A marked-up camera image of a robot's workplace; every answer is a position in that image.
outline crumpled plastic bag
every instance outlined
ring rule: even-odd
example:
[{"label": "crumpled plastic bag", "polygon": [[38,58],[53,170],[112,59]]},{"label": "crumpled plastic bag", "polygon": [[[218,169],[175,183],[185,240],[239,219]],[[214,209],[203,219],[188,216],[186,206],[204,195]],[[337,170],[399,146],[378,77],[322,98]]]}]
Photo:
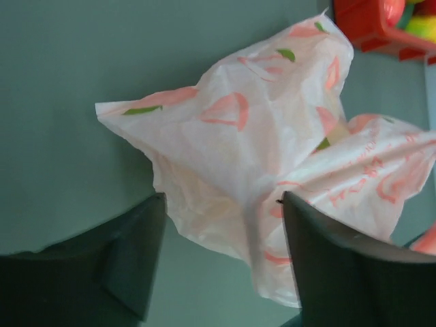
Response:
[{"label": "crumpled plastic bag", "polygon": [[375,114],[345,122],[352,57],[321,15],[220,60],[194,87],[97,104],[97,116],[153,162],[181,235],[244,260],[263,297],[297,307],[282,193],[389,240],[435,160],[433,132]]}]

